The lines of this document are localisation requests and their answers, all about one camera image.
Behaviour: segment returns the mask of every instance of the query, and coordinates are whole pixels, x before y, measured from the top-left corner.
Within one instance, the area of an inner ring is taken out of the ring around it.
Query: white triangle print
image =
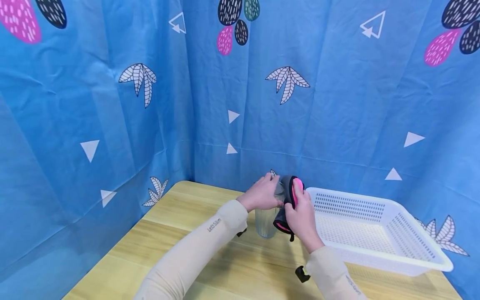
[[[181,32],[183,34],[187,34],[187,29],[185,28],[185,18],[183,17],[183,12],[177,14],[168,23],[170,25],[172,25],[172,29],[175,30],[177,33]]]
[[[228,143],[227,154],[235,154],[235,153],[238,153],[238,152],[235,150],[235,148],[230,143]]]
[[[228,111],[228,123],[231,124],[236,118],[239,117],[240,114],[229,110]]]
[[[395,170],[395,168],[392,168],[390,173],[388,173],[387,177],[385,180],[402,180],[398,172]]]
[[[383,12],[379,13],[378,15],[374,16],[373,18],[368,19],[367,21],[362,23],[360,25],[360,28],[363,29],[362,33],[364,35],[366,35],[368,38],[370,38],[372,36],[376,37],[376,38],[380,38],[380,34],[382,33],[382,28],[384,26],[385,12],[386,11],[383,11]],[[378,25],[378,22],[377,22],[378,20],[376,22],[372,22],[377,18],[381,18],[380,25]]]
[[[405,147],[408,147],[410,145],[413,145],[417,142],[420,142],[424,138],[425,138],[424,136],[414,134],[413,132],[408,132],[407,133],[407,138],[405,139],[405,144],[403,145],[403,147],[405,148]]]
[[[112,198],[117,194],[117,192],[100,190],[100,194],[102,195],[102,205],[103,207],[105,207],[110,202],[110,200],[112,200]]]
[[[84,149],[85,154],[87,155],[87,158],[90,162],[92,162],[93,156],[95,155],[96,147],[98,146],[98,142],[100,142],[100,140],[94,140],[94,141],[80,143],[80,145]]]

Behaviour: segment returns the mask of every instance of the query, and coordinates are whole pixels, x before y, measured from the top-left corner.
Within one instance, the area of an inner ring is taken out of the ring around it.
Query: hand
[[[301,184],[293,181],[293,191],[298,203],[293,209],[292,204],[285,204],[287,223],[293,233],[302,241],[308,253],[325,246],[318,236],[315,226],[315,210],[310,200],[310,194],[303,190]]]
[[[271,209],[280,207],[283,203],[275,198],[275,188],[280,176],[275,176],[271,180],[271,174],[268,172],[243,195],[237,198],[248,212],[254,209]]]

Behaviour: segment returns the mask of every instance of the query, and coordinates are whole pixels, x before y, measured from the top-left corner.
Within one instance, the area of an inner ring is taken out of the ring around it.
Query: leaf print
[[[282,100],[280,101],[280,105],[284,104],[290,99],[290,97],[292,97],[294,88],[295,84],[292,82],[292,76],[290,72],[288,72],[287,82],[285,83],[285,89],[283,90],[283,96]]]
[[[277,79],[278,76],[280,75],[280,72],[282,72],[283,69],[287,69],[288,67],[281,67],[276,69],[275,71],[271,72],[265,80],[274,80]]]
[[[154,206],[158,201],[155,201],[153,199],[150,199],[148,200],[147,202],[145,202],[144,204],[142,204],[143,206]]]
[[[30,0],[0,1],[0,21],[17,39],[38,43],[42,34]]]
[[[216,38],[216,47],[222,55],[228,55],[232,51],[232,26],[224,27]]]
[[[162,184],[160,180],[156,177],[150,177],[150,180],[152,181],[153,186],[155,187],[156,193],[152,191],[151,189],[148,189],[148,194],[150,195],[150,200],[142,204],[143,206],[153,206],[155,205],[160,198],[163,196],[163,192],[165,191],[165,188],[167,187],[168,179],[165,180],[165,182]]]
[[[450,0],[442,14],[442,25],[459,29],[480,17],[480,0]]]
[[[285,67],[280,71],[280,74],[278,74],[278,77],[277,77],[277,80],[276,80],[276,92],[277,93],[280,90],[280,88],[282,87],[285,80],[287,80],[288,70],[289,70],[289,67]]]
[[[247,20],[255,21],[260,15],[260,2],[258,0],[245,0],[243,13]]]
[[[300,74],[298,74],[297,71],[295,71],[292,67],[290,67],[290,73],[292,74],[292,80],[294,84],[301,87],[310,87],[308,82],[303,79],[303,77],[300,76]]]
[[[472,54],[480,48],[480,21],[473,22],[465,30],[459,45],[463,54]]]
[[[450,241],[447,241],[447,240],[442,240],[442,241],[439,241],[437,242],[440,247],[442,249],[445,249],[445,250],[449,250],[453,253],[457,253],[457,254],[461,254],[461,255],[465,255],[465,256],[470,256],[465,250],[463,250],[460,246],[458,246],[457,244],[455,243],[452,243]]]
[[[165,191],[165,188],[167,187],[168,179],[165,180],[165,182],[162,184],[162,187],[160,189],[160,193],[158,193],[158,198],[162,198],[163,192]]]
[[[158,178],[153,176],[150,177],[150,180],[153,184],[153,187],[155,188],[156,193],[160,195],[160,190],[162,189],[162,183],[160,182],[160,180],[158,180]]]
[[[295,89],[295,85],[301,87],[310,87],[308,82],[303,79],[303,77],[298,74],[292,67],[286,66],[276,69],[275,71],[271,72],[265,80],[275,80],[276,79],[276,92],[280,90],[283,83],[285,83],[285,89],[282,93],[282,99],[280,101],[280,105],[287,102],[290,97],[292,97],[293,91]]]
[[[422,226],[423,230],[427,230],[427,227],[422,223],[422,221],[417,218],[415,218],[415,220]]]
[[[136,65],[137,65],[137,63],[133,64],[130,67],[128,67],[127,69],[125,69],[125,71],[123,71],[122,74],[120,75],[119,82],[132,81],[133,80],[133,68]]]
[[[144,95],[145,95],[145,108],[147,108],[150,105],[150,100],[152,100],[152,83],[148,78],[145,79]]]
[[[119,82],[133,81],[135,94],[139,95],[140,88],[144,84],[144,103],[145,108],[150,105],[152,100],[152,83],[156,83],[156,75],[153,71],[142,63],[136,63],[125,69],[120,75]]]
[[[240,18],[242,0],[220,0],[218,20],[224,26],[230,26]]]
[[[35,0],[47,21],[58,29],[67,27],[67,15],[61,0]]]
[[[133,68],[133,83],[135,84],[135,93],[137,94],[137,97],[140,93],[140,87],[142,87],[142,83],[144,82],[144,77],[145,73],[142,64],[136,64]]]
[[[148,189],[148,194],[150,195],[150,200],[158,201],[158,195],[154,191],[152,191],[151,189]]]
[[[235,40],[240,46],[244,46],[248,41],[248,27],[243,20],[238,20],[235,25]]]
[[[442,228],[440,229],[440,231],[438,232],[435,240],[437,242],[441,240],[450,241],[454,235],[455,235],[455,222],[453,221],[451,216],[447,216],[447,219],[445,219],[445,222],[442,225]]]
[[[434,38],[425,50],[425,55],[423,56],[425,63],[432,67],[443,63],[450,55],[450,52],[452,52],[453,44],[460,33],[460,29],[453,29]]]
[[[432,237],[432,239],[435,239],[436,236],[437,236],[437,228],[436,228],[436,223],[435,223],[435,219],[433,219],[432,221],[430,221],[430,223],[427,224],[427,233],[430,234],[430,236]]]
[[[273,169],[270,169],[270,180],[272,180],[276,175],[277,173]]]
[[[144,68],[144,71],[145,71],[145,73],[147,74],[148,79],[150,79],[150,81],[151,81],[152,83],[156,83],[156,75],[155,75],[155,73],[153,73],[153,71],[152,71],[149,67],[145,66],[144,64],[141,64],[141,65],[142,65],[142,67]]]

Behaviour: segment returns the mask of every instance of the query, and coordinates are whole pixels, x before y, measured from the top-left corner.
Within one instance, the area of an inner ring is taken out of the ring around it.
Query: left hand
[[[268,172],[248,189],[243,195],[237,197],[248,212],[254,209],[271,209],[280,207],[283,202],[275,198],[275,189],[280,176],[275,176],[271,180],[271,173]]]

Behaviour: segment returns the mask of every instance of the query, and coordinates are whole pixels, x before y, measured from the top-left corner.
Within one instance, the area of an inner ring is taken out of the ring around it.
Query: white plastic basket
[[[345,262],[418,276],[453,264],[400,204],[382,198],[307,188],[317,232]]]

